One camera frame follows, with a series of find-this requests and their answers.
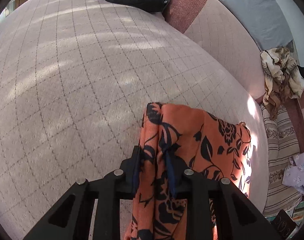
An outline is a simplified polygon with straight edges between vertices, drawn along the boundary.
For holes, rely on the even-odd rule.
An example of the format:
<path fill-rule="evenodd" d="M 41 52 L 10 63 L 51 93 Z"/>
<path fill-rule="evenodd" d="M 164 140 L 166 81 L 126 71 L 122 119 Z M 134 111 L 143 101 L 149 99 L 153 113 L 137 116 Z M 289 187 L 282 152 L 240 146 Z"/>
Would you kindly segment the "orange black floral cloth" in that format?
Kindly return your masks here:
<path fill-rule="evenodd" d="M 229 178 L 250 191 L 251 134 L 201 109 L 149 103 L 140 133 L 139 185 L 125 239 L 184 239 L 187 200 L 173 196 L 186 169 L 211 180 Z"/>

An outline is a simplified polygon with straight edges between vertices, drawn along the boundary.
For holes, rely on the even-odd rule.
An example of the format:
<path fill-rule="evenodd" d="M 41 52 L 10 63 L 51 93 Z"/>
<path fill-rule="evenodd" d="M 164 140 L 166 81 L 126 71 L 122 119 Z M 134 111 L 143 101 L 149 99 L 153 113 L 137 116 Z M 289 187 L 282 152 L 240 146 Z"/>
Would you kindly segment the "lilac floral cloth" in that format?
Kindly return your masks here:
<path fill-rule="evenodd" d="M 282 183 L 304 195 L 304 153 L 289 158 L 289 165 L 285 168 Z"/>

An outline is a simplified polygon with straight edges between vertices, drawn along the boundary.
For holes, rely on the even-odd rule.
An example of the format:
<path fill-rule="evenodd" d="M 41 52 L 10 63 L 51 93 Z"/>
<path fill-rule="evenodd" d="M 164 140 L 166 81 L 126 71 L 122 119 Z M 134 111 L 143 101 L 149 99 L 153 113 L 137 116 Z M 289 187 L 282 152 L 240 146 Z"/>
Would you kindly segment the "striped beige cushion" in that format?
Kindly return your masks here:
<path fill-rule="evenodd" d="M 272 217 L 280 210 L 293 209 L 302 200 L 297 189 L 282 183 L 289 158 L 300 153 L 300 148 L 286 108 L 281 106 L 277 118 L 272 120 L 266 107 L 260 107 L 268 140 L 268 193 L 263 215 Z"/>

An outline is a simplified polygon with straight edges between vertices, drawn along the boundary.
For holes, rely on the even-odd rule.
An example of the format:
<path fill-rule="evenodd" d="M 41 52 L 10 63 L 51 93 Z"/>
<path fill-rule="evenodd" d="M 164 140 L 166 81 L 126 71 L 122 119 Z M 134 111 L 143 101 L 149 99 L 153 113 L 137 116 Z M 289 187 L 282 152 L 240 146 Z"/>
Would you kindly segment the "beige brown floral cloth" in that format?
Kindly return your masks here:
<path fill-rule="evenodd" d="M 264 50 L 261 51 L 260 57 L 266 91 L 262 102 L 270 114 L 270 119 L 276 120 L 281 105 L 288 99 L 301 98 L 304 79 L 288 48 Z"/>

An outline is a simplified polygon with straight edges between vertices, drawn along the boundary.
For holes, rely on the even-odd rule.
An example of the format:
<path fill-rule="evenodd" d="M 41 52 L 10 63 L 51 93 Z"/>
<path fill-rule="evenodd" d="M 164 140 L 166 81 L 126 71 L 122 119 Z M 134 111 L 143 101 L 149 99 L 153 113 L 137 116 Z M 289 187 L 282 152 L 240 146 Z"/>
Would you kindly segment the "pink quilted bed cover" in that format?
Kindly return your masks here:
<path fill-rule="evenodd" d="M 244 121 L 250 200 L 267 198 L 259 105 L 207 51 L 163 19 L 104 0 L 28 0 L 0 23 L 0 224 L 22 239 L 77 178 L 119 167 L 150 102 Z"/>

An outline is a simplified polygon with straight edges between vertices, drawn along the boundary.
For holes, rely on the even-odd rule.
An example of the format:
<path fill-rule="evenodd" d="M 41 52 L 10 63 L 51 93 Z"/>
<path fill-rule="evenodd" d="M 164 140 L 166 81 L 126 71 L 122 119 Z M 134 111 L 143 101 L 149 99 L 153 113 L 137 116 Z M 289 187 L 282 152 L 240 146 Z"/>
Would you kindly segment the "pink bed headboard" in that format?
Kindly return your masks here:
<path fill-rule="evenodd" d="M 207 51 L 257 101 L 265 93 L 260 50 L 219 0 L 170 0 L 164 19 Z"/>

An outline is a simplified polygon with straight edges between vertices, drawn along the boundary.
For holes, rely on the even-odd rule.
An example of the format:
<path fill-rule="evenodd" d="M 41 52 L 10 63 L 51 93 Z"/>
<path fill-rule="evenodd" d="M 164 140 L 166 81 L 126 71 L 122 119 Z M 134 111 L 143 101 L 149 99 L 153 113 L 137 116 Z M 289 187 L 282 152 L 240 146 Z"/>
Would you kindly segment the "grey blue pillow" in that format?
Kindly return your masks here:
<path fill-rule="evenodd" d="M 241 22 L 260 50 L 285 47 L 293 40 L 276 0 L 219 0 Z"/>

